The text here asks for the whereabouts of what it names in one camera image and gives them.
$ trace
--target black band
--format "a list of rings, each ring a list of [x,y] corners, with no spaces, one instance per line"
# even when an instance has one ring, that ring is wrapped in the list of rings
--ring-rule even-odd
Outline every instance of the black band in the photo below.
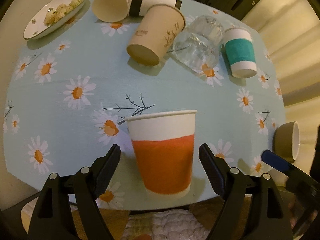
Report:
[[[142,0],[132,0],[129,10],[130,16],[139,16]]]
[[[181,1],[180,0],[176,0],[175,8],[180,9],[180,7],[181,7]]]

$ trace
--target round table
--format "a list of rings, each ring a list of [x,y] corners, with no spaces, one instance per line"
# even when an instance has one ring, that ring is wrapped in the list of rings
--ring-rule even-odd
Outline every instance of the round table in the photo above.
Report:
[[[225,29],[244,27],[253,38],[257,76],[232,77],[224,50],[214,70],[199,76],[171,53],[155,67],[130,59],[126,45],[141,19],[100,22],[90,10],[92,1],[60,29],[21,48],[4,113],[10,173],[41,190],[50,173],[74,174],[115,143],[121,160],[98,206],[151,210],[216,196],[197,154],[203,143],[246,174],[270,169],[260,154],[272,149],[274,131],[285,122],[284,105],[275,68],[255,30],[212,7],[182,0],[187,24],[211,15]],[[149,199],[123,118],[186,109],[198,110],[190,192],[179,200]]]

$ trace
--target teal band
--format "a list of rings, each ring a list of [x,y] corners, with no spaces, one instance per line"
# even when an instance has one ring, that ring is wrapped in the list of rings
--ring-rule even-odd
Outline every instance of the teal band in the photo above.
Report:
[[[247,39],[234,39],[225,45],[230,66],[239,61],[256,62],[252,42]]]

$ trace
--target plate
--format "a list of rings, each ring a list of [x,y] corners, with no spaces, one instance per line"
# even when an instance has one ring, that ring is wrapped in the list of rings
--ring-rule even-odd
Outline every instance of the plate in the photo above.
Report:
[[[72,18],[84,5],[85,0],[82,1],[75,9],[70,11],[65,17],[61,18],[54,24],[47,26],[43,23],[45,15],[50,10],[55,10],[58,5],[61,3],[65,3],[69,5],[71,0],[52,0],[50,3],[46,4],[40,11],[37,12],[35,16],[30,20],[26,29],[23,33],[23,38],[26,40],[35,40],[39,39],[47,34],[53,32],[54,30],[58,29],[64,23],[66,23],[70,18]]]

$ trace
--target silver rivet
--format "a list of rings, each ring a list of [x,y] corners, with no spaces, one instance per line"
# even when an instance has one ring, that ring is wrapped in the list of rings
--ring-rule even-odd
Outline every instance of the silver rivet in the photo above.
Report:
[[[55,179],[57,177],[57,173],[51,173],[49,178],[50,179]]]
[[[83,173],[83,174],[86,174],[86,173],[88,173],[89,172],[89,167],[83,167],[82,169],[81,169],[81,173]]]
[[[271,176],[270,176],[268,173],[263,174],[263,177],[264,177],[266,180],[271,179]]]
[[[239,170],[238,170],[237,168],[235,168],[235,167],[232,167],[232,168],[230,169],[230,172],[233,173],[233,174],[238,174],[238,173],[239,173]]]

